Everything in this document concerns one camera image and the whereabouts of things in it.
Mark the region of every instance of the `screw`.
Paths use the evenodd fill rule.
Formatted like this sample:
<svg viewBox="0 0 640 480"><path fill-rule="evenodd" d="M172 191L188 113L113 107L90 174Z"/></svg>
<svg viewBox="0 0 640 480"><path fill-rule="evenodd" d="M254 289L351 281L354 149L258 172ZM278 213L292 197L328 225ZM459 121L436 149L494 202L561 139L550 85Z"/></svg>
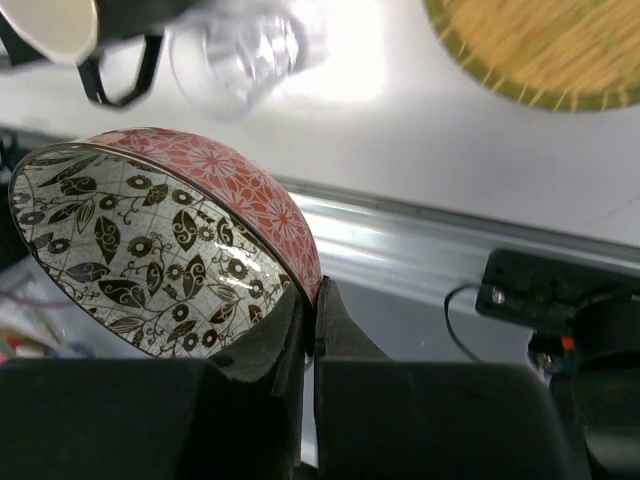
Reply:
<svg viewBox="0 0 640 480"><path fill-rule="evenodd" d="M493 300L493 303L502 305L507 301L507 297L504 296L504 292L494 287L494 289L491 291L491 300Z"/></svg>

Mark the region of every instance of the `cable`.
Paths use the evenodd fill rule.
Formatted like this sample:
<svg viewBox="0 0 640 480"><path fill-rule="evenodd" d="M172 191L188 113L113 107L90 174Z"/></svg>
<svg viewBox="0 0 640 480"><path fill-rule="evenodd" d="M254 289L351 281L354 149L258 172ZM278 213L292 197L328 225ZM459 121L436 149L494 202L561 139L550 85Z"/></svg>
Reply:
<svg viewBox="0 0 640 480"><path fill-rule="evenodd" d="M447 296L444 297L444 320L447 324L447 331L449 332L449 336L451 337L451 340L453 340L453 343L455 343L456 346L460 349L460 351L467 357L469 357L469 359L473 362L482 362L482 360L475 353L469 350L469 348L464 343L462 343L462 340L458 338L456 332L453 331L453 327L451 326L451 319L449 318L449 304L451 303L451 300L453 300L459 293L471 289L477 290L479 288L480 285L462 285L451 290L447 294Z"/></svg>
<svg viewBox="0 0 640 480"><path fill-rule="evenodd" d="M18 305L24 305L26 307L32 308L69 308L75 306L70 301L46 301L46 300L35 300L31 298L19 297L18 295L14 295L10 292L3 292L0 290L0 299L9 300Z"/></svg>

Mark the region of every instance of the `mug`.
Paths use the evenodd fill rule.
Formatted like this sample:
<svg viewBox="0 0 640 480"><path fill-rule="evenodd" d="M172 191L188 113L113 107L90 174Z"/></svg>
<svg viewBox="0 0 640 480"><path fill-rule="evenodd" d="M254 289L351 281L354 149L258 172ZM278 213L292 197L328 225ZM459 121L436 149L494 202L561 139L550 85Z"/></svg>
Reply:
<svg viewBox="0 0 640 480"><path fill-rule="evenodd" d="M197 0L65 0L49 2L42 19L39 0L0 0L0 39L7 54L0 68L13 69L41 60L77 65L87 98L122 108L145 95L153 83L162 50L162 29ZM145 48L133 88L110 98L100 76L103 49L144 35Z"/></svg>

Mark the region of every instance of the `white table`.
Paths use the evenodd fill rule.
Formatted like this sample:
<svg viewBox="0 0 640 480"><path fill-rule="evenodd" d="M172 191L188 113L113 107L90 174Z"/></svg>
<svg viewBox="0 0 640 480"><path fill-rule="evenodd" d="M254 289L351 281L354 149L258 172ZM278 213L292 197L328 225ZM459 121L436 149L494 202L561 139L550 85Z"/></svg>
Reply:
<svg viewBox="0 0 640 480"><path fill-rule="evenodd" d="M458 69L420 0L320 1L328 60L283 84L240 123L193 110L165 55L150 98L125 114L90 105L72 70L4 75L0 124L71 137L135 125L179 128L294 180L640 242L640 107L581 115L527 109ZM123 66L129 54L112 58L108 76L132 74L135 62Z"/></svg>

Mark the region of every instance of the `black cable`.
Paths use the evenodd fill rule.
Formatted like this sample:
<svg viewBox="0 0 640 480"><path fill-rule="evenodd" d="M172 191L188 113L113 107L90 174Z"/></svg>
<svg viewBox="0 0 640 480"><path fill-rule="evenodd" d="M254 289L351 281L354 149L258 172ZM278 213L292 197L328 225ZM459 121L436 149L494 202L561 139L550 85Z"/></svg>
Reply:
<svg viewBox="0 0 640 480"><path fill-rule="evenodd" d="M475 353L469 350L469 348L464 343L462 343L462 340L458 338L456 332L453 331L453 327L451 326L451 319L449 318L449 304L451 303L451 300L453 300L459 293L464 292L465 290L477 290L479 288L480 285L462 285L451 290L447 294L447 296L444 297L444 320L447 324L447 331L449 332L449 336L451 337L451 340L453 340L453 343L455 343L456 346L460 349L460 351L474 362L482 362L482 360Z"/></svg>

